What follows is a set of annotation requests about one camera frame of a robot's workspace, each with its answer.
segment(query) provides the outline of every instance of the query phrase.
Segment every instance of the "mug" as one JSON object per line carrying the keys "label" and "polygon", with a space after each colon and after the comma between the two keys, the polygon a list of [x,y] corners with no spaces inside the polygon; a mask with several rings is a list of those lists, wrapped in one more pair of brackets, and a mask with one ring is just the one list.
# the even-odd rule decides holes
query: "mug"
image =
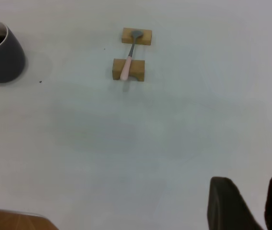
{"label": "mug", "polygon": [[0,83],[16,79],[25,66],[24,51],[7,25],[0,22]]}

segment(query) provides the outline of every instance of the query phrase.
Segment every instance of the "spoon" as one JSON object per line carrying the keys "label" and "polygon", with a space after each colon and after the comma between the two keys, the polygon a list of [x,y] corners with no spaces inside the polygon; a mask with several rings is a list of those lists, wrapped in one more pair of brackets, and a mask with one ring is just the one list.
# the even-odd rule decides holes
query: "spoon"
{"label": "spoon", "polygon": [[128,79],[128,73],[130,71],[130,66],[131,66],[131,62],[132,62],[132,56],[133,56],[133,51],[134,51],[134,47],[135,47],[135,43],[136,43],[136,40],[143,36],[144,33],[140,30],[134,30],[131,32],[132,34],[132,37],[134,39],[134,42],[133,42],[133,45],[132,45],[132,48],[131,48],[131,51],[125,61],[125,66],[123,67],[123,70],[121,72],[121,75],[120,75],[120,79],[123,80],[123,81],[126,81]]}

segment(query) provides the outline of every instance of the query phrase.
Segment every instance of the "white table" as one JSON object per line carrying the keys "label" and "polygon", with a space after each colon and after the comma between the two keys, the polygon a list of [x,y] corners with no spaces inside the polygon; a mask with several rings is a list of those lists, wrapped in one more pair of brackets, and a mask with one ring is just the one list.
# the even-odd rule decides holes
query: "white table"
{"label": "white table", "polygon": [[[271,0],[0,0],[28,68],[0,86],[0,209],[60,230],[202,230],[212,176],[264,227]],[[145,82],[112,80],[123,27]]]}

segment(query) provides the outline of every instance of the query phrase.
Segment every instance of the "wooden block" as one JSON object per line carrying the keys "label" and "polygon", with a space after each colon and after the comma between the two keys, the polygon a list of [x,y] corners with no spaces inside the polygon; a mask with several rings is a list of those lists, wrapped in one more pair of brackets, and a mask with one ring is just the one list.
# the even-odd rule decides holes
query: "wooden block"
{"label": "wooden block", "polygon": [[[125,65],[125,59],[114,59],[113,60],[113,79],[119,80],[123,66]],[[133,76],[138,81],[145,80],[145,61],[132,60],[129,76]]]}
{"label": "wooden block", "polygon": [[[133,37],[131,36],[131,32],[133,30],[140,30],[140,29],[132,29],[132,28],[123,28],[122,32],[122,43],[133,43]],[[144,33],[144,35],[136,40],[136,44],[139,45],[151,45],[152,40],[152,30],[140,30]]]}

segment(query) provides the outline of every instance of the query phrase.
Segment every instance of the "spoon handle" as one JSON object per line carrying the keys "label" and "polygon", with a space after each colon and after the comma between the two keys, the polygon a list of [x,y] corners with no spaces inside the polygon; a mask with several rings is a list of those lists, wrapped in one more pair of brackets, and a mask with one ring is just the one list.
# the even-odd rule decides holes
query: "spoon handle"
{"label": "spoon handle", "polygon": [[120,75],[120,80],[126,81],[128,79],[128,74],[130,72],[130,66],[132,62],[132,57],[128,56],[125,61],[125,66],[123,67],[123,70]]}

